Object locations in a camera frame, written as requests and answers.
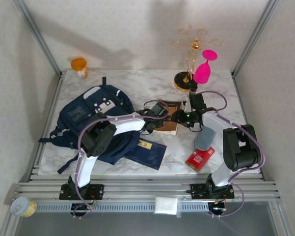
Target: white marble tabletop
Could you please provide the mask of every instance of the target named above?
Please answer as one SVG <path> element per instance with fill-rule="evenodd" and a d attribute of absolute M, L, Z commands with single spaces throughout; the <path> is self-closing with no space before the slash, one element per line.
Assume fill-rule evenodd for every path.
<path fill-rule="evenodd" d="M 61 109 L 90 87 L 100 85 L 103 76 L 107 77 L 107 84 L 121 89 L 128 95 L 135 110 L 142 109 L 143 103 L 151 99 L 186 100 L 188 93 L 177 90 L 173 85 L 173 78 L 180 71 L 90 70 L 88 77 L 82 79 L 75 71 L 68 70 L 60 90 L 50 130 L 54 130 Z M 208 83 L 199 85 L 198 91 L 204 90 L 215 90 L 225 95 L 228 100 L 228 107 L 220 113 L 234 122 L 244 124 L 239 99 L 229 71 L 212 71 Z M 207 106 L 219 108 L 224 105 L 223 100 L 216 94 L 206 93 L 203 96 Z M 187 128 L 178 125 L 176 136 L 160 133 L 143 136 L 147 140 L 167 146 L 165 157 L 158 171 L 126 158 L 121 158 L 115 165 L 97 160 L 92 174 L 195 174 L 196 172 L 187 166 L 185 161 L 193 151 L 193 141 L 196 135 L 197 133 L 190 132 Z M 214 172 L 223 162 L 221 137 L 215 137 L 212 147 L 215 149 L 215 153 L 200 170 L 199 173 L 201 174 Z M 77 150 L 46 144 L 38 174 L 57 175 L 58 173 L 56 171 L 68 160 L 73 158 L 77 152 Z M 75 170 L 75 167 L 76 162 L 73 162 L 63 173 L 71 174 Z"/>

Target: book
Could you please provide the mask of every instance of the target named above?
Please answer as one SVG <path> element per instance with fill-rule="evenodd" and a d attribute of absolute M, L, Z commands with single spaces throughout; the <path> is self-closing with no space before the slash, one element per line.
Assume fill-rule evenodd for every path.
<path fill-rule="evenodd" d="M 168 105 L 169 115 L 163 120 L 163 127 L 155 129 L 154 132 L 176 135 L 178 124 L 176 122 L 171 121 L 171 116 L 174 112 L 180 110 L 182 102 L 166 101 L 166 100 L 161 100 L 161 101 Z"/>
<path fill-rule="evenodd" d="M 125 158 L 144 166 L 159 170 L 167 146 L 146 139 L 139 139 L 139 144 L 129 151 Z"/>

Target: brown notebook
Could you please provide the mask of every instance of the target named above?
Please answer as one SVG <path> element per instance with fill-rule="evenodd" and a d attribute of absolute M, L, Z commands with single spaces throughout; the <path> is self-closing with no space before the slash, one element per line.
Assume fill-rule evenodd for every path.
<path fill-rule="evenodd" d="M 166 101 L 166 100 L 161 100 L 164 103 L 166 103 L 169 107 L 169 115 L 163 120 L 163 127 L 155 129 L 155 132 L 163 133 L 163 134 L 171 134 L 171 135 L 176 135 L 177 134 L 177 128 L 178 124 L 176 122 L 172 122 L 171 120 L 171 115 L 180 110 L 181 103 L 178 101 Z"/>

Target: navy backpack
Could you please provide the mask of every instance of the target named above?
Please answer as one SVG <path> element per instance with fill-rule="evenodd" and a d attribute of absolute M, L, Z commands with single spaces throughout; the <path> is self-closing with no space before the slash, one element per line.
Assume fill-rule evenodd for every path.
<path fill-rule="evenodd" d="M 133 113 L 134 108 L 128 96 L 114 86 L 106 85 L 106 78 L 103 77 L 102 85 L 90 88 L 61 110 L 55 130 L 50 133 L 49 138 L 42 138 L 39 142 L 78 149 L 79 133 L 98 112 L 106 116 L 121 116 Z M 98 160 L 114 165 L 138 145 L 139 135 L 139 131 L 129 131 L 114 136 Z M 69 160 L 58 173 L 62 173 L 78 156 Z"/>

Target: metal frame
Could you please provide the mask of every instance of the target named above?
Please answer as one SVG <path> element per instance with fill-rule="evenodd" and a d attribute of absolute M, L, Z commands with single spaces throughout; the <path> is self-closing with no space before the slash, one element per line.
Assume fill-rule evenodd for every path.
<path fill-rule="evenodd" d="M 50 50 L 48 49 L 42 35 L 37 29 L 33 19 L 28 12 L 23 0 L 14 0 L 18 10 L 23 16 L 25 22 L 32 30 L 35 39 L 41 47 L 46 59 L 53 67 L 55 73 L 59 77 L 53 101 L 44 124 L 42 137 L 48 134 L 49 127 L 54 115 L 54 109 L 58 100 L 60 88 L 63 82 L 61 77 L 62 72 L 59 70 Z M 232 76 L 235 79 L 237 74 L 242 69 L 247 57 L 252 51 L 257 39 L 263 31 L 266 23 L 268 22 L 272 12 L 277 6 L 279 0 L 269 0 L 252 36 L 247 43 L 240 60 L 238 61 Z M 33 166 L 29 171 L 28 182 L 18 183 L 14 199 L 20 196 L 27 196 L 34 198 L 39 205 L 45 206 L 60 206 L 71 204 L 71 201 L 61 201 L 58 199 L 59 190 L 64 184 L 68 175 L 60 176 L 39 176 L 39 160 L 43 153 L 44 145 L 39 145 L 35 158 L 33 159 Z M 131 204 L 150 204 L 155 200 L 155 196 L 173 196 L 178 197 L 182 204 L 193 205 L 211 200 L 192 200 L 190 194 L 186 191 L 189 190 L 191 183 L 204 183 L 207 175 L 124 175 L 124 176 L 105 176 L 98 175 L 92 176 L 92 183 L 100 183 L 105 185 L 104 198 L 101 204 L 106 206 L 119 206 L 124 203 Z M 280 197 L 274 181 L 264 181 L 262 174 L 244 174 L 240 175 L 234 180 L 234 183 L 240 185 L 244 190 L 246 201 L 269 201 L 270 209 L 275 222 L 279 236 L 292 235 L 290 228 L 286 225 L 286 219 L 283 209 L 280 205 Z M 241 201 L 240 192 L 235 189 L 234 202 Z M 17 229 L 19 218 L 7 213 L 6 220 L 3 224 L 0 236 L 13 236 Z"/>
<path fill-rule="evenodd" d="M 14 199 L 22 196 L 38 202 L 67 202 L 59 200 L 61 185 L 67 182 L 68 175 L 39 176 L 33 174 L 31 181 L 18 183 Z M 153 202 L 156 196 L 177 197 L 183 201 L 211 202 L 213 200 L 192 200 L 186 193 L 192 183 L 205 183 L 207 175 L 96 175 L 92 184 L 104 184 L 101 202 Z M 246 201 L 271 201 L 279 199 L 274 181 L 264 181 L 261 174 L 244 174 L 234 180 L 244 190 Z M 241 201 L 241 193 L 235 190 L 235 199 Z"/>
<path fill-rule="evenodd" d="M 238 90 L 238 86 L 237 86 L 237 82 L 236 80 L 234 79 L 234 77 L 232 76 L 232 81 L 234 83 L 234 86 L 235 86 L 235 89 L 236 89 L 236 93 L 238 95 L 238 99 L 239 99 L 239 104 L 240 104 L 240 107 L 241 107 L 241 110 L 242 110 L 242 113 L 243 113 L 243 118 L 244 118 L 244 122 L 246 124 L 248 124 L 248 121 L 247 121 L 247 116 L 246 116 L 246 112 L 245 112 L 245 109 L 243 107 L 243 103 L 242 103 L 242 99 L 240 97 L 240 93 L 239 93 L 239 90 Z"/>
<path fill-rule="evenodd" d="M 16 7 L 18 8 L 20 14 L 24 18 L 26 24 L 28 25 L 28 27 L 32 31 L 34 38 L 36 39 L 39 47 L 41 48 L 41 50 L 43 51 L 43 53 L 46 57 L 46 60 L 51 65 L 51 67 L 53 68 L 56 75 L 60 78 L 61 71 L 60 71 L 57 63 L 55 62 L 54 57 L 51 54 L 46 42 L 44 41 L 42 35 L 40 34 L 35 22 L 33 21 L 32 17 L 30 16 L 30 13 L 29 13 L 25 3 L 23 2 L 23 0 L 13 0 L 13 1 L 15 3 Z"/>
<path fill-rule="evenodd" d="M 208 203 L 201 202 L 178 202 L 179 212 L 207 212 L 209 211 Z M 37 203 L 37 213 L 70 213 L 72 203 Z M 77 210 L 77 212 L 87 212 L 87 210 Z M 154 202 L 137 202 L 137 203 L 120 203 L 120 202 L 99 202 L 93 209 L 97 213 L 110 212 L 155 212 Z"/>
<path fill-rule="evenodd" d="M 249 57 L 252 49 L 254 48 L 257 40 L 261 36 L 261 33 L 263 32 L 266 24 L 268 23 L 270 17 L 272 16 L 276 6 L 278 5 L 279 0 L 269 0 L 255 29 L 253 30 L 248 43 L 246 44 L 239 61 L 237 62 L 233 72 L 231 73 L 233 78 L 236 79 L 237 75 L 240 73 L 240 71 L 243 68 L 243 65 L 245 64 L 247 58 Z"/>

